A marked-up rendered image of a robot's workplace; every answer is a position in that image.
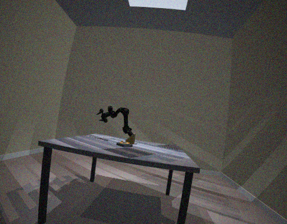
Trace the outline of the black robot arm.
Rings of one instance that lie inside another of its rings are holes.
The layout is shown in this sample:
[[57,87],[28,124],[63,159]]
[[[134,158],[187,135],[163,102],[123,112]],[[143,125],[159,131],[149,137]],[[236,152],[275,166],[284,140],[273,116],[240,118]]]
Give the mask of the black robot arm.
[[130,136],[132,136],[133,135],[133,133],[131,132],[131,128],[129,128],[129,126],[128,126],[128,114],[129,114],[129,109],[127,109],[127,108],[118,108],[118,110],[116,110],[116,111],[112,111],[112,106],[108,106],[108,111],[109,111],[109,114],[110,114],[110,116],[111,116],[111,118],[114,118],[114,117],[116,117],[117,116],[117,114],[119,113],[119,112],[121,112],[122,114],[123,114],[123,116],[124,116],[124,126],[123,126],[123,132],[125,133],[125,134],[128,134],[129,135],[129,137]]

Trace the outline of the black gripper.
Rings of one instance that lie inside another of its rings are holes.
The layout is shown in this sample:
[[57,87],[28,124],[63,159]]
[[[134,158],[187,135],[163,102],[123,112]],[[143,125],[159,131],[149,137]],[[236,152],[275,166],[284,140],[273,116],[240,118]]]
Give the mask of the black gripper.
[[[109,112],[107,112],[107,113],[103,113],[103,109],[100,109],[98,114],[100,114],[100,113],[102,113],[102,115],[103,115],[104,119],[99,120],[99,121],[104,121],[105,123],[107,123],[107,122],[108,122],[108,120],[107,120],[107,118],[106,118],[106,117],[109,117],[109,116],[110,116]],[[96,114],[96,115],[98,115],[98,114]]]

